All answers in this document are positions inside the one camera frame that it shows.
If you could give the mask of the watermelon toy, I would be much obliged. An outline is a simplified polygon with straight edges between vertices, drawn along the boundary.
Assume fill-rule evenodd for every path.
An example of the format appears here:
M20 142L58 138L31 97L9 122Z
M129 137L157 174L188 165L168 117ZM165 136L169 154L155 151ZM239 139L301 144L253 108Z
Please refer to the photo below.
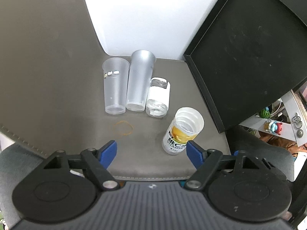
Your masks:
M268 107L264 108L263 110L259 112L259 116L265 119L270 118L271 116L270 109Z

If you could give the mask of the blue and red figurine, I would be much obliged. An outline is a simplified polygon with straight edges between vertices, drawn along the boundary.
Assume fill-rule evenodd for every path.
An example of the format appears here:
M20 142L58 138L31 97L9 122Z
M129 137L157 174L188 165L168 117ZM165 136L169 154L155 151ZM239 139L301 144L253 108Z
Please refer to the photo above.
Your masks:
M268 119L265 123L264 123L264 130L268 133L275 133L280 135L281 131L282 131L282 123L278 122L278 121L272 121L271 119Z

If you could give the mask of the frosted grey tall cup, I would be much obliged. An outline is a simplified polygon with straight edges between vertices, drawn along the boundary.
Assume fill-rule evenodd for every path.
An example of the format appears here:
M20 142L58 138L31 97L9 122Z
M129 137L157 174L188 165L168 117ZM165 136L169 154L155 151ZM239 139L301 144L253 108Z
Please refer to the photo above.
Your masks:
M129 111L145 110L155 61L156 57L150 51L137 50L132 53L126 97L126 108Z

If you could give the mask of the black tray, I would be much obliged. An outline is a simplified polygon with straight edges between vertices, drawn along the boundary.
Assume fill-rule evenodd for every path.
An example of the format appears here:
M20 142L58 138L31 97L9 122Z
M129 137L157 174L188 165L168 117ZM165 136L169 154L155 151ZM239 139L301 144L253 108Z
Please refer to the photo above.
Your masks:
M218 0L184 59L224 132L306 80L306 0Z

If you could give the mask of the white shelf unit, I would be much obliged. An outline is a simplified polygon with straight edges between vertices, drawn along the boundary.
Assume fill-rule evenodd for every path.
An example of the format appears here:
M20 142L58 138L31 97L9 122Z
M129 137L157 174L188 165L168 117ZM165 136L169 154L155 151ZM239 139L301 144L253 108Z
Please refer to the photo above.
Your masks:
M240 125L296 142L298 146L306 143L306 81L287 92L268 108L271 113L268 119L283 124L280 135L264 130L264 123L268 119L261 118L259 112L241 122Z

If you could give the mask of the clear tall plastic cup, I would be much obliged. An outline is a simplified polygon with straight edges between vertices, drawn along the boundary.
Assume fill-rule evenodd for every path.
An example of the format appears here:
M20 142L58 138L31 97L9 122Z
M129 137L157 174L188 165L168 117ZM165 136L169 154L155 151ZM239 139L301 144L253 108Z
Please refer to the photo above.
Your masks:
M123 58L107 59L103 65L105 112L125 113L130 64Z

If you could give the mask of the orange label plastic cup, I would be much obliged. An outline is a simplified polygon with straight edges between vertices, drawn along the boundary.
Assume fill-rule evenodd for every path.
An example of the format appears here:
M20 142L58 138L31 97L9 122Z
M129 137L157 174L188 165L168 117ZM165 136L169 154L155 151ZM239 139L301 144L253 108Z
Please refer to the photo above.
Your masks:
M205 125L202 115L190 107L179 108L163 139L162 148L170 155L184 151L187 142L194 140Z

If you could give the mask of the orange rubber band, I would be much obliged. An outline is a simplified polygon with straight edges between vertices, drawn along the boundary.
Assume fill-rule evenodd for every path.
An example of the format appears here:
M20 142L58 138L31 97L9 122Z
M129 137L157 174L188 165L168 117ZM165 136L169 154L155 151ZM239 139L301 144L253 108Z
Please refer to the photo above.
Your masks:
M119 121L113 125L117 137L129 136L133 133L134 127L128 121Z

